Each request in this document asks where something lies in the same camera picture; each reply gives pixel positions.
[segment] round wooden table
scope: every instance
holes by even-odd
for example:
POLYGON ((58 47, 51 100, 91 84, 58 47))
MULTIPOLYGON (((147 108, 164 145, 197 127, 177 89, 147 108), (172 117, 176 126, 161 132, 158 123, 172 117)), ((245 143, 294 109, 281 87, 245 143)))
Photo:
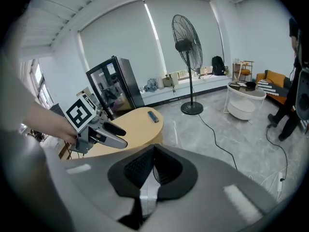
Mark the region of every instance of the round wooden table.
POLYGON ((159 144, 163 140, 161 132, 164 119, 154 108, 137 108, 113 120, 112 123, 126 131, 126 135, 121 138, 127 141, 127 147, 124 149, 116 149, 96 143, 88 153, 84 155, 84 157, 96 157, 119 152, 121 150, 136 148, 142 145, 159 144), (159 119, 159 122, 154 123, 149 117, 148 111, 152 111, 159 119))

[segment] roller shade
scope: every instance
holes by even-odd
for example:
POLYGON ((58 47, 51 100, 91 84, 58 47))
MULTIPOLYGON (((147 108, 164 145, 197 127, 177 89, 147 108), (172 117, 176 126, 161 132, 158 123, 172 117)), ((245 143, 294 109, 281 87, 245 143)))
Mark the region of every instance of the roller shade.
POLYGON ((155 35, 142 1, 103 15, 81 31, 81 39, 90 68, 115 55, 129 59, 139 87, 162 76, 155 35))
POLYGON ((166 69, 169 73, 186 70, 186 64, 175 49, 171 23, 174 15, 187 17, 194 26, 203 51, 203 65, 211 59, 223 59, 222 43, 216 18, 209 2, 204 0, 146 0, 161 43, 166 69))

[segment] pedestal fan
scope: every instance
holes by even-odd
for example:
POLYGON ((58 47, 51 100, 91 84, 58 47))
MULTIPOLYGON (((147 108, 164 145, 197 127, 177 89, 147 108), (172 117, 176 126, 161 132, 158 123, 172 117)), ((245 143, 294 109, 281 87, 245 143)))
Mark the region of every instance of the pedestal fan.
POLYGON ((191 70, 197 72, 202 67, 203 53, 197 32, 191 22, 182 15, 175 15, 172 21, 175 48, 187 65, 190 79, 190 102, 181 106, 181 111, 188 115, 197 115, 203 112, 203 105, 193 102, 191 70))

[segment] marble tile floor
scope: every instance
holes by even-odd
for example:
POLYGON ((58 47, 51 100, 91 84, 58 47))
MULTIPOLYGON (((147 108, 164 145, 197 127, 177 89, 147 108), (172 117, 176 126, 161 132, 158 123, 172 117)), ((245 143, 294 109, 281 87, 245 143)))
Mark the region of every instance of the marble tile floor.
MULTIPOLYGON (((226 89, 197 96, 197 102, 204 106, 200 114, 203 120, 216 133, 217 144, 234 155, 237 168, 253 181, 261 184, 269 193, 284 200, 296 191, 309 162, 309 133, 306 135, 299 127, 283 142, 278 140, 286 116, 277 128, 271 128, 268 138, 284 148, 288 158, 288 172, 284 181, 283 192, 277 195, 277 172, 285 175, 285 156, 282 150, 266 140, 267 115, 275 114, 278 107, 265 99, 259 116, 252 124, 242 121, 231 114, 224 114, 226 89)), ((164 144, 214 157, 234 166, 229 154, 216 147, 213 132, 201 121, 199 116, 189 116, 181 112, 180 106, 189 99, 157 106, 154 109, 164 116, 164 144)), ((143 214, 150 214, 155 209, 156 192, 159 184, 151 173, 141 188, 143 214)))

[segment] black backpack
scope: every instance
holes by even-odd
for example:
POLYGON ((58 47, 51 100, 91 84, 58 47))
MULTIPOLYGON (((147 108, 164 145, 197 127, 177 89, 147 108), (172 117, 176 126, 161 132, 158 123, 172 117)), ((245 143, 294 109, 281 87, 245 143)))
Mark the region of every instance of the black backpack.
POLYGON ((212 72, 214 75, 225 75, 225 66, 220 56, 212 58, 212 72))

